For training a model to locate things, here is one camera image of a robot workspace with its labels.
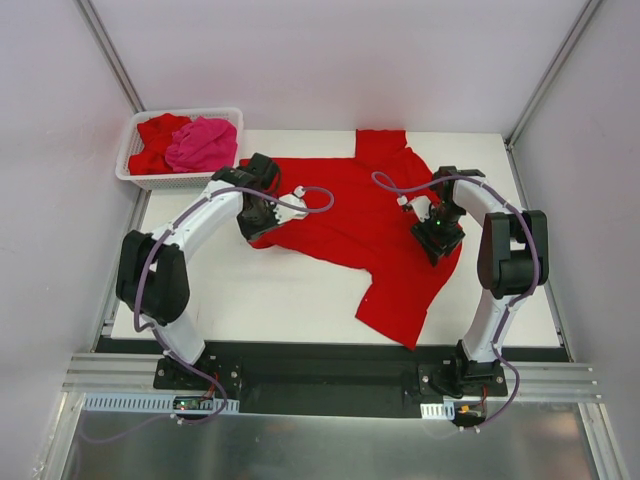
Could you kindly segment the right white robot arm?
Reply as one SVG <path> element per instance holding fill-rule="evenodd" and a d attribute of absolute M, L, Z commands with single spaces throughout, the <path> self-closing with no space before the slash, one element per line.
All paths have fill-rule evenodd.
<path fill-rule="evenodd" d="M 459 220 L 471 216 L 481 227 L 477 276 L 482 295 L 474 319 L 448 363 L 429 373 L 429 386 L 453 398 L 482 395 L 503 378 L 501 353 L 513 319 L 549 274 L 547 217 L 540 210 L 521 210 L 491 187 L 475 169 L 439 168 L 429 184 L 438 201 L 414 198 L 418 219 L 411 233 L 432 266 L 461 245 Z"/>

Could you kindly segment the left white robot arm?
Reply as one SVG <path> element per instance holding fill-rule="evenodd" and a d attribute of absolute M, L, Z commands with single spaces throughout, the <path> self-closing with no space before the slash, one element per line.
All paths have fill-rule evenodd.
<path fill-rule="evenodd" d="M 168 224 L 150 233 L 132 230 L 122 241 L 115 293 L 132 312 L 134 329 L 149 328 L 176 361 L 177 377 L 192 389 L 205 386 L 212 366 L 201 358 L 205 341 L 187 312 L 191 296 L 187 265 L 217 229 L 231 220 L 254 241 L 278 227 L 275 193 L 281 170 L 253 155 L 239 167 L 214 173 L 203 192 Z"/>

